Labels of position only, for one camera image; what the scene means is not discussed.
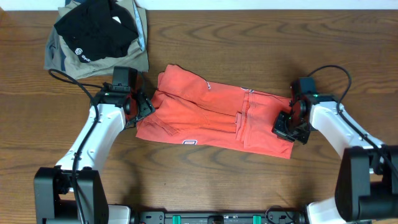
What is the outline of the red soccer t-shirt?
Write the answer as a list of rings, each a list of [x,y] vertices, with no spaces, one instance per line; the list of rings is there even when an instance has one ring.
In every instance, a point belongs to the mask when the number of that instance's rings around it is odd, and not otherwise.
[[[240,86],[208,82],[178,65],[159,73],[155,112],[137,124],[137,138],[216,146],[288,159],[293,144],[272,132],[289,99]]]

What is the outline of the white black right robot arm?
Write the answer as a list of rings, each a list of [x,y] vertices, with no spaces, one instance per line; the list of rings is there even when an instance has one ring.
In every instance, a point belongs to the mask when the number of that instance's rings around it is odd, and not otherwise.
[[[369,223],[397,218],[397,146],[368,134],[332,95],[294,98],[272,131],[289,142],[307,143],[318,131],[341,157],[332,198],[306,206],[306,223]]]

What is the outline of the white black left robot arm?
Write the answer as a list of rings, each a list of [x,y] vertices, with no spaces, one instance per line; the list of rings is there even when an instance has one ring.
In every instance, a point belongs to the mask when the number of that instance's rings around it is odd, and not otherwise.
[[[154,112],[142,90],[100,91],[73,146],[54,167],[34,177],[37,223],[135,223],[127,205],[107,202],[100,173],[114,140],[126,126]]]

